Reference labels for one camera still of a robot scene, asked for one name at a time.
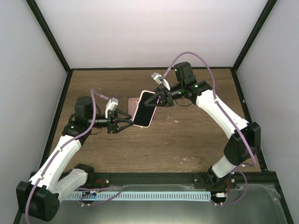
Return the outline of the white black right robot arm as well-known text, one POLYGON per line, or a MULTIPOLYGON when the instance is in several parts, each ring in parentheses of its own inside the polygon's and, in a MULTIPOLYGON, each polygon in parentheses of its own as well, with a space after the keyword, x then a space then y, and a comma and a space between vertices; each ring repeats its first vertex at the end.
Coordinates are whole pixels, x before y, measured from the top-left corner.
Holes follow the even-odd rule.
POLYGON ((155 72, 152 78, 158 83, 154 95, 145 101, 145 106, 170 107, 178 98, 190 100, 204 110, 224 131, 228 143, 224 155, 207 172, 208 184, 218 188, 225 177, 238 166, 247 165, 246 160, 256 162, 260 151, 261 128, 256 122, 250 123, 230 109, 206 81, 198 81, 188 62, 174 66, 177 83, 170 86, 165 76, 155 72))

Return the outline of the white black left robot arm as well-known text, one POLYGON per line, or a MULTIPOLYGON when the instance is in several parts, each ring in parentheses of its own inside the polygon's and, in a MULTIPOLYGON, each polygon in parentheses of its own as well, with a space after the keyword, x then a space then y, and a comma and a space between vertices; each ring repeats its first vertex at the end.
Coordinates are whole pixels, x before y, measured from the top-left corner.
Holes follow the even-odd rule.
POLYGON ((29 217, 50 221, 67 196, 83 186, 95 184, 94 168, 78 164, 69 174, 61 177, 67 164, 91 135, 93 128, 106 128, 108 133, 119 133, 132 126, 132 116, 117 108, 118 99, 108 98, 105 112, 101 113, 94 97, 82 96, 75 103, 74 113, 64 127, 52 154, 28 182, 16 187, 19 209, 29 217))

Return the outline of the plain pink phone case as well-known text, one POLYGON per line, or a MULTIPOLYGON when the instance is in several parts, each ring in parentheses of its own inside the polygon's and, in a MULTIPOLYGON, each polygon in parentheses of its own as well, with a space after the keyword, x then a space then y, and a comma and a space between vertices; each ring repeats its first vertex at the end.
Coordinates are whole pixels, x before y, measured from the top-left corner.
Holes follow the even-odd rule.
POLYGON ((128 99, 128 114, 134 117, 135 111, 139 103, 139 98, 129 98, 128 99))

